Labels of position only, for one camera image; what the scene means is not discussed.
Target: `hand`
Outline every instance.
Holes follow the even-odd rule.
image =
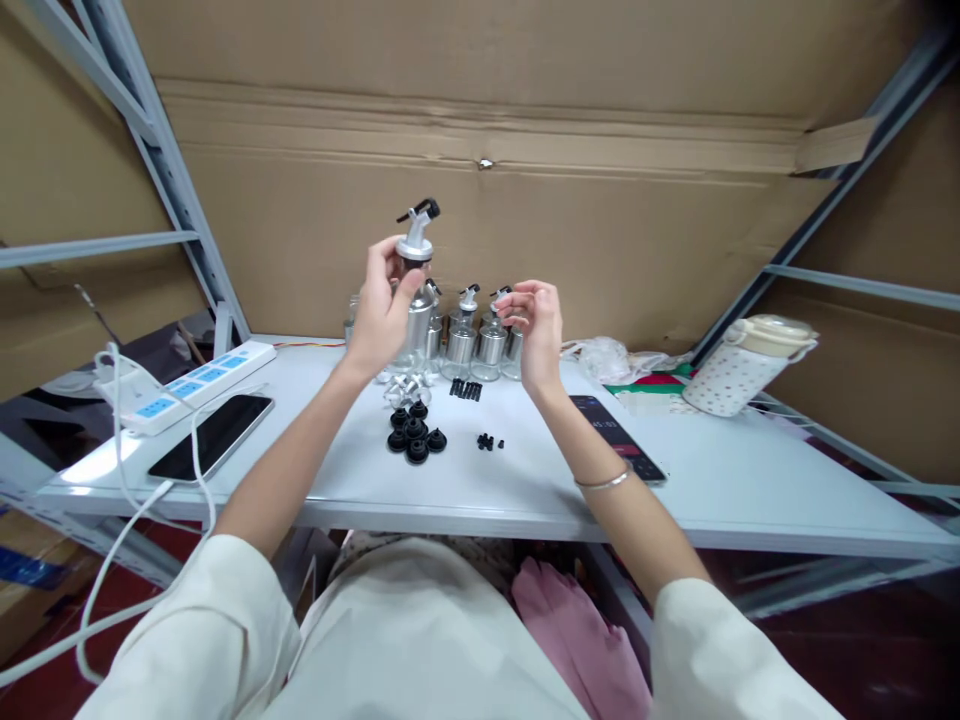
[[[396,247],[401,237],[389,237],[367,251],[367,279],[360,289],[353,337],[343,359],[367,381],[389,365],[403,347],[410,301],[424,280],[422,270],[411,270],[396,293],[391,291],[390,279],[400,272]]]
[[[563,392],[560,383],[563,317],[557,288],[539,280],[527,280],[513,287],[514,292],[500,298],[496,308],[505,326],[516,325],[523,330],[520,361],[523,387],[534,400],[551,391]]]

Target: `silver bracelet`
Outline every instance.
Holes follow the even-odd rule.
[[[573,479],[573,482],[581,490],[606,490],[607,488],[612,488],[622,483],[624,480],[630,477],[630,472],[630,467],[627,466],[627,469],[624,470],[620,475],[617,475],[613,480],[600,483],[599,485],[588,485],[587,483],[580,482],[576,478]]]

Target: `black smartphone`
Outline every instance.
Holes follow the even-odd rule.
[[[197,449],[204,480],[230,457],[273,405],[272,398],[262,395],[234,395],[197,425]],[[148,475],[157,480],[196,482],[190,436],[160,458]]]
[[[640,449],[640,446],[614,419],[610,411],[600,404],[599,400],[593,395],[571,395],[570,399],[597,429],[601,437],[610,443],[610,447],[617,451],[617,455],[630,463],[637,477],[653,487],[663,485],[667,481],[663,470],[658,468],[656,463]]]

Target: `plastic bag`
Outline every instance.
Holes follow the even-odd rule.
[[[655,370],[672,370],[691,356],[691,353],[679,357],[658,352],[629,353],[622,342],[608,337],[571,340],[561,348],[562,359],[578,361],[603,385],[632,385]]]

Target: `wrist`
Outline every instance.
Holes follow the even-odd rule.
[[[352,387],[359,392],[376,375],[376,372],[365,369],[362,364],[355,362],[347,353],[330,373],[330,379],[336,380],[338,385]]]
[[[558,402],[570,400],[567,391],[560,382],[560,378],[542,383],[531,383],[526,388],[527,394],[533,400],[533,404],[541,411],[547,407],[554,406]]]

